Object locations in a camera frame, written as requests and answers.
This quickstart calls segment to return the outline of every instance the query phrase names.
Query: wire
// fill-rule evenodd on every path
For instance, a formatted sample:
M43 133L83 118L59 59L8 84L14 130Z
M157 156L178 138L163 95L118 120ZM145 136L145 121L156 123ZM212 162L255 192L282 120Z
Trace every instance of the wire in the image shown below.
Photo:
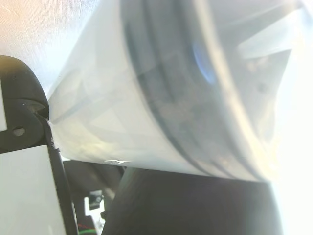
M87 230L82 230L82 231L79 231L79 234L97 234L96 230L95 229L87 229Z

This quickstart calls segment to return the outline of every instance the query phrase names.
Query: green wire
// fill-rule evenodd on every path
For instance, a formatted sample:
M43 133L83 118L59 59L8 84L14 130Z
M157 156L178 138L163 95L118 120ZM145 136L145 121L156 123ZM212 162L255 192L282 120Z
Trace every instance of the green wire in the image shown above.
M79 231L79 234L97 234L97 232L94 229L87 229L87 230Z

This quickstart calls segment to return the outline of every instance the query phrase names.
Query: wooden surface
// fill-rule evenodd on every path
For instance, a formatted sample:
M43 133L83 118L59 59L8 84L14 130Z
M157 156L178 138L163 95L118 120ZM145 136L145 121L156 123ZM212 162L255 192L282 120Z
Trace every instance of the wooden surface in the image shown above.
M0 54L16 57L48 92L99 0L0 0Z

